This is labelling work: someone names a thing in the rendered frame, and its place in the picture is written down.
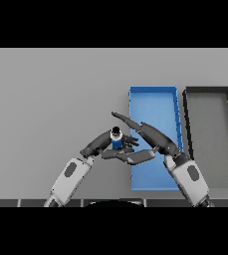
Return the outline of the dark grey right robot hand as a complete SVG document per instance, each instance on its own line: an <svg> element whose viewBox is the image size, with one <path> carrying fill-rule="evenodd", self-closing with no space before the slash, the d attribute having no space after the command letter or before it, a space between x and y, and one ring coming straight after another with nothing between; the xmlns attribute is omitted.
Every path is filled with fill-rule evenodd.
<svg viewBox="0 0 228 255"><path fill-rule="evenodd" d="M116 112L112 112L112 115L134 129L151 146L151 149L143 149L130 154L117 153L115 155L116 158L130 165L137 165L152 160L158 152L159 154L169 156L176 165L181 165L189 160L189 157L181 151L181 148L157 128L146 123L139 125L130 118Z"/></svg>

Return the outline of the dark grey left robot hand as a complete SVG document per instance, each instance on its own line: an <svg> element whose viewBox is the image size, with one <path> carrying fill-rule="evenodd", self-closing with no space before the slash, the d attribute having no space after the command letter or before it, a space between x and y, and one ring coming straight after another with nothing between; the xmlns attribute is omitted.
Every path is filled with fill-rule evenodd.
<svg viewBox="0 0 228 255"><path fill-rule="evenodd" d="M113 149L110 129L91 141L80 154L83 158L101 155L103 159L124 159L128 153L134 152L133 147L138 146L137 142L137 138L122 134L122 148Z"/></svg>

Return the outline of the blue pipe with dark end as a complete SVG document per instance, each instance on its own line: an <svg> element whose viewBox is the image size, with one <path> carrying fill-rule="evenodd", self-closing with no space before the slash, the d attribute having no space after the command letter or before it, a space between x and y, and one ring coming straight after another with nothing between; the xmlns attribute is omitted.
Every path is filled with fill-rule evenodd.
<svg viewBox="0 0 228 255"><path fill-rule="evenodd" d="M111 140L113 149L122 148L122 132L119 127L113 127L111 130Z"/></svg>

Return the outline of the blue bin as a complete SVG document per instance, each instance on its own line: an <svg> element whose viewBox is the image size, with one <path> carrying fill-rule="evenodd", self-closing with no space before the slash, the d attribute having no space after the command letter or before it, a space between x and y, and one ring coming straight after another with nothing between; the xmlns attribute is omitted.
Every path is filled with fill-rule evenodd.
<svg viewBox="0 0 228 255"><path fill-rule="evenodd" d="M166 134L183 149L179 99L175 86L130 86L129 117L147 123ZM173 178L163 165L164 156L131 167L131 189L135 191L177 190Z"/></svg>

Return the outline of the dark grey bin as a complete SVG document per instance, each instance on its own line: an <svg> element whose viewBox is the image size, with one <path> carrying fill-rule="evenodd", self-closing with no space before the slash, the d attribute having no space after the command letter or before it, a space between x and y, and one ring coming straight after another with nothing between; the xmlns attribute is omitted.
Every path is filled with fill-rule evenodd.
<svg viewBox="0 0 228 255"><path fill-rule="evenodd" d="M188 151L210 188L228 188L228 87L182 93Z"/></svg>

